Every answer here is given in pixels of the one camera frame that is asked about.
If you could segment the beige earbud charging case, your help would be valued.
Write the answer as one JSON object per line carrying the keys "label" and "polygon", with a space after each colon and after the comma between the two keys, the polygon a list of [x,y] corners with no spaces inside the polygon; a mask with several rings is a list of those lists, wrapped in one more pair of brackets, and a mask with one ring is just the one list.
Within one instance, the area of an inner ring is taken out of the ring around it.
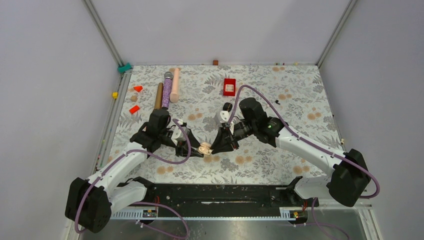
{"label": "beige earbud charging case", "polygon": [[197,148],[197,151],[204,156],[210,156],[212,154],[211,144],[207,142],[202,142],[200,146]]}

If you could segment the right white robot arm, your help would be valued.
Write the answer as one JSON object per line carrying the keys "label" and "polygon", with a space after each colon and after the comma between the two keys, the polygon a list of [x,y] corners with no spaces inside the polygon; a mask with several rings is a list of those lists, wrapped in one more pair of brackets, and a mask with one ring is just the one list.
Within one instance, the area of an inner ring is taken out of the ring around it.
{"label": "right white robot arm", "polygon": [[293,180],[286,193],[291,205],[299,206],[307,199],[332,198],[343,206],[353,207],[363,198],[372,178],[360,151],[332,148],[292,130],[280,118],[268,116],[253,97],[243,99],[239,108],[243,118],[238,122],[231,120],[230,103],[215,114],[219,128],[210,147],[211,154],[232,152],[240,147],[239,141],[255,136],[261,143],[295,154],[325,173],[321,177]]}

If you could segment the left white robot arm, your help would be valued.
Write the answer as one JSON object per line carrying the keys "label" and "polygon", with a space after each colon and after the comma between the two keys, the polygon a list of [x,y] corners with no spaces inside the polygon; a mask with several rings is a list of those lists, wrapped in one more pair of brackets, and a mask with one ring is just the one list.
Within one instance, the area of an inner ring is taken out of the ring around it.
{"label": "left white robot arm", "polygon": [[71,182],[65,216],[74,222],[78,234],[86,230],[98,233],[113,214],[135,202],[144,206],[154,202],[154,190],[142,183],[135,181],[123,187],[119,183],[148,158],[171,164],[154,154],[161,146],[174,148],[175,155],[183,158],[179,164],[189,157],[203,156],[198,151],[201,144],[186,123],[172,119],[164,108],[153,110],[116,158],[88,178],[77,177]]}

